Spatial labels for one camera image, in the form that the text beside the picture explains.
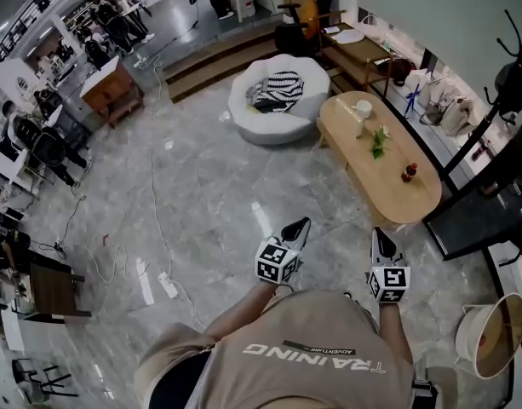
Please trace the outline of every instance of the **round white chair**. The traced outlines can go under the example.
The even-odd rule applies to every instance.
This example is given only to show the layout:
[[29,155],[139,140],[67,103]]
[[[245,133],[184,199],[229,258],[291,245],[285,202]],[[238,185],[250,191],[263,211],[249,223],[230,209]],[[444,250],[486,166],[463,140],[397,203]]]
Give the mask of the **round white chair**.
[[[301,77],[302,98],[288,112],[260,113],[249,107],[245,97],[247,90],[263,78],[282,71],[293,71]],[[238,133],[246,141],[260,145],[285,144],[302,138],[315,127],[329,91],[329,76],[315,60],[277,55],[253,62],[234,79],[228,108]]]

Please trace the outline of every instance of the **ceiling light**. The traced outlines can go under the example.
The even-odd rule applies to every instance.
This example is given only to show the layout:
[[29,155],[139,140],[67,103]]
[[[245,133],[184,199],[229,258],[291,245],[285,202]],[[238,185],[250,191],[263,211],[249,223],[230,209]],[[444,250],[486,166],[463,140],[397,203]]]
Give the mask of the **ceiling light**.
[[39,37],[39,39],[43,39],[43,37],[44,37],[47,33],[49,33],[50,31],[52,31],[52,30],[53,30],[53,28],[52,28],[52,27],[49,27],[49,29],[47,29],[45,32],[43,32],[43,33],[41,34],[41,36]]
[[2,25],[0,25],[0,32],[9,25],[8,21],[5,21]]

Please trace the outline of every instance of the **white sneaker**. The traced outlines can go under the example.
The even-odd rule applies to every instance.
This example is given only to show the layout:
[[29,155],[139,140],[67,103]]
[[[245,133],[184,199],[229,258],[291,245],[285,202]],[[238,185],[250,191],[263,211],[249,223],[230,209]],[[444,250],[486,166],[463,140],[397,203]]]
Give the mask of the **white sneaker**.
[[144,39],[141,40],[141,43],[147,44],[149,41],[151,41],[155,37],[154,33],[150,33],[147,35]]
[[230,17],[233,17],[233,16],[234,16],[234,12],[228,11],[225,16],[219,17],[219,20],[226,20],[227,18],[230,18]]

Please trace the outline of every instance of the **white marker cube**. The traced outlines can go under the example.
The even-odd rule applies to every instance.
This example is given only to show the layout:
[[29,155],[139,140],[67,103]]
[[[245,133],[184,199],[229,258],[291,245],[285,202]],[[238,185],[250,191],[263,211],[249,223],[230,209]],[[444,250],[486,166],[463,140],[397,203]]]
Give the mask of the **white marker cube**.
[[255,257],[255,275],[281,285],[298,269],[299,252],[263,241]]
[[397,303],[410,287],[410,267],[373,267],[369,288],[379,303]]

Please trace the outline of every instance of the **coat rack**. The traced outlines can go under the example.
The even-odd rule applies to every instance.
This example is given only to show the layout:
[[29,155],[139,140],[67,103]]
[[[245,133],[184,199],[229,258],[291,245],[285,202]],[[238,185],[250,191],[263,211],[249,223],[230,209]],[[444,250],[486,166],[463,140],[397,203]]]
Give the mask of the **coat rack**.
[[446,180],[449,174],[465,158],[467,153],[469,153],[473,148],[474,144],[478,142],[482,135],[488,130],[493,122],[493,118],[498,113],[501,115],[503,121],[510,124],[516,124],[514,119],[522,110],[522,39],[510,13],[506,9],[505,15],[510,20],[514,31],[516,32],[516,36],[518,37],[519,51],[518,53],[512,53],[500,38],[497,39],[497,42],[509,55],[515,57],[516,60],[505,65],[497,74],[495,81],[497,98],[494,101],[490,100],[488,89],[484,87],[486,100],[491,105],[491,110],[482,119],[476,129],[473,130],[468,140],[463,144],[459,152],[456,153],[456,156],[454,156],[444,167],[441,173],[442,180]]

